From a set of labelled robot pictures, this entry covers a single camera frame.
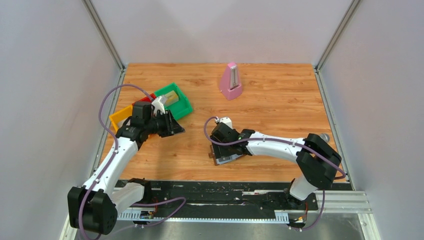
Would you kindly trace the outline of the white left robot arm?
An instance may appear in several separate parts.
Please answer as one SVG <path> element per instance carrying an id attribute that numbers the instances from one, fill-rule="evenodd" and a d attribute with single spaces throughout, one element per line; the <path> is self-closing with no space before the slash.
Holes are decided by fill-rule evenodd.
<path id="1" fill-rule="evenodd" d="M 148 180 L 132 178 L 118 191 L 114 188 L 129 161 L 150 135 L 161 138 L 184 133 L 172 112 L 157 103 L 138 101 L 116 131 L 114 143 L 99 168 L 81 186 L 67 194 L 70 226 L 108 235 L 118 216 L 133 204 L 149 204 L 152 186 Z"/>

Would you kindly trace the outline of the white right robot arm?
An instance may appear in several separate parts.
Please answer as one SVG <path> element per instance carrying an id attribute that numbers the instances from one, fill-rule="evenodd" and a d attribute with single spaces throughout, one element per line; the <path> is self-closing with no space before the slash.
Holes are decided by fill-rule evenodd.
<path id="1" fill-rule="evenodd" d="M 329 190 L 334 180 L 346 174 L 340 168 L 341 156 L 319 135 L 305 138 L 284 138 L 263 134 L 252 129 L 241 132 L 220 122 L 206 137 L 212 143 L 216 165 L 232 162 L 243 156 L 268 156 L 297 164 L 301 175 L 295 178 L 289 194 L 304 201 L 316 190 Z"/>

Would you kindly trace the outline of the brown leather card holder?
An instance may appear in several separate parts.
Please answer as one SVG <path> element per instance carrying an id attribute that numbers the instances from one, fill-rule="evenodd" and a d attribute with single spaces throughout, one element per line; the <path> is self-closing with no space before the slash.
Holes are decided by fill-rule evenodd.
<path id="1" fill-rule="evenodd" d="M 245 154 L 237 154 L 229 150 L 226 146 L 211 144 L 209 158 L 213 159 L 216 166 L 236 161 L 246 156 Z"/>

